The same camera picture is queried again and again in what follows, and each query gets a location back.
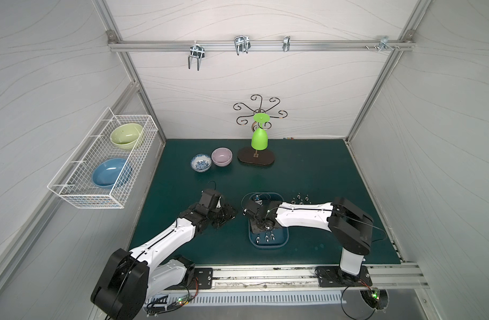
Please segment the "teal plastic storage box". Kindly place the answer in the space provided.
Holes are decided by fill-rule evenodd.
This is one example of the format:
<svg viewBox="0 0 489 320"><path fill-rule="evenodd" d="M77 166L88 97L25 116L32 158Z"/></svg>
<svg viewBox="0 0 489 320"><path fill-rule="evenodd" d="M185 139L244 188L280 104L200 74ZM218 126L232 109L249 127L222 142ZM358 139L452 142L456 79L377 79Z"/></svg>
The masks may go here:
<svg viewBox="0 0 489 320"><path fill-rule="evenodd" d="M274 221L273 210L284 201L278 193L251 193L243 214L249 219L249 240L257 249L279 249L289 240L289 230Z"/></svg>

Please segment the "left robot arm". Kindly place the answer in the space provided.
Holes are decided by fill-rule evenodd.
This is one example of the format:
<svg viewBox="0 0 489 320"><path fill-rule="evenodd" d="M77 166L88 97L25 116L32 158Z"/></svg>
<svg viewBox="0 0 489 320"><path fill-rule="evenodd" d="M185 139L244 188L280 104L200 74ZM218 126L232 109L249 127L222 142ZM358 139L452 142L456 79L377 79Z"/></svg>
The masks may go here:
<svg viewBox="0 0 489 320"><path fill-rule="evenodd" d="M179 286L197 286L195 264L182 256L170 255L201 234L208 225L217 229L236 217L236 210L213 190L202 192L199 202L183 211L169 227L146 243L131 249L117 249L91 294L91 302L107 319L134 319L139 311L156 317L180 309L194 300L186 293L172 303L161 292Z"/></svg>

